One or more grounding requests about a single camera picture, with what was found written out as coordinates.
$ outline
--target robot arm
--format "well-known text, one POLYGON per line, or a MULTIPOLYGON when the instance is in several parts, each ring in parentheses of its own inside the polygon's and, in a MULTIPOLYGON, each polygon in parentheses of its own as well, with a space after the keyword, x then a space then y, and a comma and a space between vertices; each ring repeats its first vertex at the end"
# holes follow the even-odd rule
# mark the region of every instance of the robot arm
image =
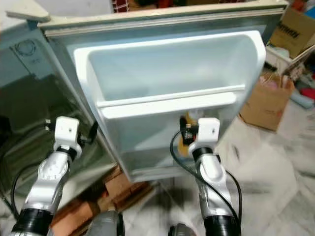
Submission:
POLYGON ((11 235, 47 235, 71 164, 82 154, 82 144, 78 144, 78 128, 77 119, 57 118, 54 152, 39 165, 37 180, 25 200, 11 235))
POLYGON ((206 235, 239 236, 240 223, 231 207, 231 196, 226 187, 226 171, 219 156, 213 154, 219 138, 219 129, 218 119, 200 118, 198 126, 187 125, 182 136, 184 142, 190 144, 189 154, 195 161, 198 176, 204 180, 201 182, 197 179, 197 184, 206 235), (214 187, 225 201, 208 185, 214 187))

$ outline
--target black wire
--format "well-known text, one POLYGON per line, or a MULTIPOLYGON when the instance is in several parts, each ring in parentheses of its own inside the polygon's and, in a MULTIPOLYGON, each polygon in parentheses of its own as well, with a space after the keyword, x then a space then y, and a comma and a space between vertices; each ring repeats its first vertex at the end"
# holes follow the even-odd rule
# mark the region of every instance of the black wire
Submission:
POLYGON ((238 219, 240 221, 240 224, 242 223, 242 211, 243 211, 243 198, 242 198, 242 190, 241 186, 238 183, 237 179, 227 170, 225 172, 234 180, 235 185, 237 187, 237 193, 238 193, 238 219))
POLYGON ((207 185, 210 189, 212 189, 223 201, 224 203, 228 206, 228 208, 230 209, 230 211, 232 212, 233 217, 236 220, 236 223, 239 227, 240 230, 240 234, 242 234, 242 230, 241 230, 241 223, 239 220, 239 217, 237 216, 235 210, 233 209, 233 207, 231 206, 231 204, 225 199, 225 197, 218 191, 216 190, 212 185, 210 185, 209 183, 207 183, 198 173, 196 173, 195 171, 193 171, 191 168, 189 168, 188 166, 184 165, 176 156, 175 152, 174 152, 174 140, 176 139, 176 137, 182 132, 183 130, 178 131, 172 138, 169 149, 171 152, 171 155, 173 157, 173 159, 177 162, 178 165, 180 165, 184 170, 186 170, 188 173, 190 173, 192 176, 194 176, 198 181, 202 182, 203 184, 207 185))
MULTIPOLYGON (((10 145, 8 148, 6 148, 5 151, 2 152, 2 154, 0 155, 0 163, 3 160, 3 158, 5 157, 5 155, 12 149, 14 148, 19 142, 21 142, 23 139, 25 139, 29 134, 31 134, 32 132, 34 132, 35 130, 39 129, 39 128, 43 128, 45 127, 45 123, 44 124, 39 124, 36 125, 34 127, 32 127, 31 129, 27 130, 25 133, 23 133, 16 141, 14 141, 14 143, 12 145, 10 145)), ((1 191, 0 192, 1 198, 4 201, 4 203, 6 204, 6 206, 10 209, 11 213, 14 215, 14 217, 16 218, 16 214, 15 214, 15 210, 16 208, 14 208, 14 206, 12 204, 10 204, 10 202, 8 201, 8 199, 5 197, 4 193, 1 191)))
POLYGON ((12 208, 13 208, 13 214, 14 214, 14 217, 17 219, 17 217, 19 216, 19 212, 16 208, 16 205, 15 205, 15 187, 16 187, 16 183, 18 182, 19 180, 19 177, 21 176, 21 174, 26 171, 27 169, 29 168, 32 168, 32 167, 35 167, 35 166, 38 166, 39 164, 41 163, 41 161, 39 162, 36 162, 36 163, 32 163, 32 164, 29 164, 25 167, 23 167, 19 172, 18 174, 14 177, 14 181, 12 183, 12 186, 11 186, 11 204, 12 204, 12 208))
POLYGON ((23 139, 25 139, 28 135, 30 135, 32 132, 36 131, 37 129, 42 129, 43 127, 45 127, 45 123, 44 124, 39 124, 36 125, 32 128, 30 128, 29 130, 27 130, 25 133, 23 133, 17 140, 14 141, 14 143, 12 145, 10 145, 8 148, 6 148, 6 150, 0 155, 0 162, 2 161, 2 159, 5 157, 5 155, 12 149, 14 148, 16 145, 18 145, 19 142, 21 142, 23 139))
POLYGON ((0 197, 3 200, 4 204, 9 208, 9 210, 11 211, 11 213, 13 214, 14 209, 12 207, 12 205, 10 204, 9 200, 5 197, 4 193, 2 192, 2 190, 0 190, 0 197))

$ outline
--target marble floor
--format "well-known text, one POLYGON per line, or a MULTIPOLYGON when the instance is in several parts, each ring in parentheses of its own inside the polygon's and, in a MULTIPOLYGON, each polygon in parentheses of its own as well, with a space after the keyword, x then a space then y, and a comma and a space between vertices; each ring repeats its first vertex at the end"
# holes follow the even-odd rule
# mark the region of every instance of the marble floor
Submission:
MULTIPOLYGON (((217 148, 243 191, 243 236, 315 235, 315 111, 290 102, 277 133, 234 120, 217 148)), ((124 212, 127 236, 167 235, 185 223, 205 235, 189 175, 163 179, 124 212)), ((228 181, 235 208, 237 189, 228 181)))

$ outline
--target refrigerator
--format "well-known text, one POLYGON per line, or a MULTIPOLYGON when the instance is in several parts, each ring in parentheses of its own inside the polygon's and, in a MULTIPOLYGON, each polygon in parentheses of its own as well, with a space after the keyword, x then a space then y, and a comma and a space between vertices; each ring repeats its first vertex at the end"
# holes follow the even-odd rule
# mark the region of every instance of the refrigerator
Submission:
MULTIPOLYGON (((35 127, 46 119, 69 116, 80 120, 80 131, 87 135, 94 118, 65 83, 63 70, 36 24, 9 18, 1 22, 0 190, 9 193, 17 173, 42 161, 53 149, 54 133, 35 127)), ((90 186, 112 163, 102 139, 86 145, 82 159, 73 163, 62 204, 90 186)), ((36 173, 36 168, 23 172, 16 197, 28 194, 36 173)))
POLYGON ((218 118, 224 137, 260 75, 286 6, 254 0, 51 15, 37 27, 80 109, 98 122, 106 152, 138 182, 183 173, 169 144, 187 112, 218 118))

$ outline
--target red object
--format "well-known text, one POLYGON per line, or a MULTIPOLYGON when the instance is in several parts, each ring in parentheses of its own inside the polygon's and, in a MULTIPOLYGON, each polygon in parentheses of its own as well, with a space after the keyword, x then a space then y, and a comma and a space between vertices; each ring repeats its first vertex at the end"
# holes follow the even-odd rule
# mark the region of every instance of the red object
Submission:
POLYGON ((173 6, 173 0, 158 0, 159 8, 167 8, 173 6))
POLYGON ((304 0, 295 0, 292 4, 292 8, 297 11, 304 12, 305 11, 305 1, 304 0))
POLYGON ((129 11, 128 0, 112 0, 115 13, 129 11))
POLYGON ((314 88, 303 88, 301 89, 301 94, 303 96, 309 97, 315 100, 315 89, 314 88))

